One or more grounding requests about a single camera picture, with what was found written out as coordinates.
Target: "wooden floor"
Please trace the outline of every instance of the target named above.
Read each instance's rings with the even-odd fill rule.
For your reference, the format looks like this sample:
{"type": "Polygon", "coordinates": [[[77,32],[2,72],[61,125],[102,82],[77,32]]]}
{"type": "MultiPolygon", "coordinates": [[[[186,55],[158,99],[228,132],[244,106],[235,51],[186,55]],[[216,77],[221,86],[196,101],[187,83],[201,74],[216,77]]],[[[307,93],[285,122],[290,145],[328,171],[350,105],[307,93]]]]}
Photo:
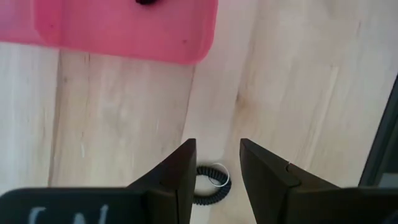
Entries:
{"type": "Polygon", "coordinates": [[[255,223],[240,138],[358,184],[398,72],[396,0],[220,0],[196,66],[0,44],[0,192],[125,186],[187,138],[232,174],[192,223],[255,223]]]}

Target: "black object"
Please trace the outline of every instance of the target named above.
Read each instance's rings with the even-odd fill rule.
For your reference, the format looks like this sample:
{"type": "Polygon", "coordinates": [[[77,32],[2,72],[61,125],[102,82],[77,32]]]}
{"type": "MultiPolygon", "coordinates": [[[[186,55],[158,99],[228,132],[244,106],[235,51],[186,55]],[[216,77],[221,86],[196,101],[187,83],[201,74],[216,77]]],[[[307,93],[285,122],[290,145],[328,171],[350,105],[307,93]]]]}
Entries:
{"type": "Polygon", "coordinates": [[[0,223],[186,224],[195,189],[189,139],[126,189],[22,189],[0,198],[0,223]]]}
{"type": "MultiPolygon", "coordinates": [[[[207,166],[197,167],[197,175],[205,175],[214,180],[217,180],[221,185],[223,185],[227,180],[228,176],[218,169],[207,166]]],[[[218,190],[211,195],[198,195],[195,193],[193,197],[193,203],[196,205],[212,205],[223,200],[231,190],[232,181],[229,178],[228,183],[224,187],[218,188],[218,190]]]]}
{"type": "Polygon", "coordinates": [[[398,173],[398,79],[392,88],[360,186],[378,186],[384,173],[398,173]]]}
{"type": "Polygon", "coordinates": [[[397,189],[340,189],[248,139],[241,140],[243,181],[257,223],[390,223],[397,189]]]}
{"type": "Polygon", "coordinates": [[[149,5],[155,3],[157,0],[136,0],[137,3],[142,5],[149,5]]]}

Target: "black coiled cord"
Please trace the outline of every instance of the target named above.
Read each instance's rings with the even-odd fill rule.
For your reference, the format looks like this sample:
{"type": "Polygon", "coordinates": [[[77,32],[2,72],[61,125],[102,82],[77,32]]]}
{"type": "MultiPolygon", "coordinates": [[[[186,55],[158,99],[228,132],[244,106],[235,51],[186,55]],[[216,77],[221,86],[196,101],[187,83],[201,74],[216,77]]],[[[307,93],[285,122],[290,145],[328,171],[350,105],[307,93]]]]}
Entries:
{"type": "MultiPolygon", "coordinates": [[[[221,184],[224,184],[228,180],[228,176],[218,169],[214,169],[212,167],[206,166],[198,166],[197,167],[197,176],[205,175],[210,177],[211,179],[217,180],[221,184]]],[[[228,183],[224,187],[218,188],[218,190],[211,195],[198,195],[194,194],[193,203],[195,205],[212,205],[223,200],[231,190],[232,181],[229,178],[228,183]]]]}

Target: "dark edge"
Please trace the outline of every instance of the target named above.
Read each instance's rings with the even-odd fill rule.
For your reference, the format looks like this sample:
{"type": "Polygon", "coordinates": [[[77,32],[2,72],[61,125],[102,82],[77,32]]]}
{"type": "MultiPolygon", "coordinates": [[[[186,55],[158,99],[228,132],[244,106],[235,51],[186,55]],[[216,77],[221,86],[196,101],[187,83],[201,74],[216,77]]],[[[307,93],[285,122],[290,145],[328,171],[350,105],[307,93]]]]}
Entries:
{"type": "Polygon", "coordinates": [[[397,148],[398,138],[398,79],[395,80],[394,86],[384,110],[380,126],[377,130],[376,137],[365,168],[362,173],[359,186],[376,187],[380,183],[381,176],[385,173],[389,158],[394,148],[397,148]]]}

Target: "pink bin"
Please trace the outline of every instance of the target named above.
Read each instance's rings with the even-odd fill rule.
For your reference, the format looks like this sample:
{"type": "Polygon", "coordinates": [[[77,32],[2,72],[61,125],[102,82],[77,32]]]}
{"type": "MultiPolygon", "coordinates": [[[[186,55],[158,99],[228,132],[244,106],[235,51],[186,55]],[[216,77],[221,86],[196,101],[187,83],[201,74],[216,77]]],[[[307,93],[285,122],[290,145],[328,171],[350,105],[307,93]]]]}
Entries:
{"type": "Polygon", "coordinates": [[[0,0],[0,40],[195,63],[213,41],[217,0],[0,0]]]}

